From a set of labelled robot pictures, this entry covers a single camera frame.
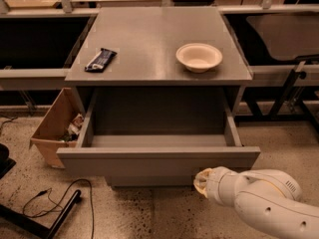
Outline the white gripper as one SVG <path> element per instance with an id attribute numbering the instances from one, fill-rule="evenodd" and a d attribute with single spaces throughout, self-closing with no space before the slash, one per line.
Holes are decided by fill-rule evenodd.
<path id="1" fill-rule="evenodd" d="M 222 206 L 232 206 L 238 173 L 226 167 L 207 168 L 199 172 L 193 186 L 198 193 Z"/>

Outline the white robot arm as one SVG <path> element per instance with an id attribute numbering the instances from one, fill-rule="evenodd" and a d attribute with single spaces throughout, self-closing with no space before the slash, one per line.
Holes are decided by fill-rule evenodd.
<path id="1" fill-rule="evenodd" d="M 300 201 L 300 185 L 283 171 L 207 168 L 193 185 L 206 198 L 232 207 L 258 231 L 278 239 L 319 239 L 319 208 Z"/>

